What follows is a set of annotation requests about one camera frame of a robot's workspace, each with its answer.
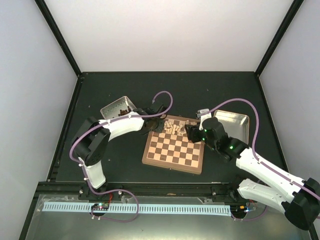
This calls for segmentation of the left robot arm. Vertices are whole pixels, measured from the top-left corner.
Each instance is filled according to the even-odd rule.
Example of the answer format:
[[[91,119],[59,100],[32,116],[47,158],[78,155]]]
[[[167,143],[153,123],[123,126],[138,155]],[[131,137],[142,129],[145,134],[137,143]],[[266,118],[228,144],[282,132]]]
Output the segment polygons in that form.
[[[77,162],[90,186],[89,193],[97,200],[108,192],[107,180],[102,167],[102,158],[108,143],[122,135],[138,132],[147,123],[157,121],[167,113],[164,106],[136,108],[132,111],[106,120],[88,118],[71,141],[69,158]]]

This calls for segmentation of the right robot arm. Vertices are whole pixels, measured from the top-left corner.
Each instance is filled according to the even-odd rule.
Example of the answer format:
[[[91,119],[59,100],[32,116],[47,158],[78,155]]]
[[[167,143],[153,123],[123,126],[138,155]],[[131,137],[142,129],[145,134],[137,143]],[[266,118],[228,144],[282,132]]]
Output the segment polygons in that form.
[[[236,167],[255,176],[262,183],[248,178],[227,189],[234,202],[242,198],[253,200],[284,214],[286,219],[301,230],[308,231],[320,217],[320,184],[292,175],[265,158],[258,156],[245,142],[228,136],[216,117],[184,126],[192,143],[202,142],[226,161],[235,161]]]

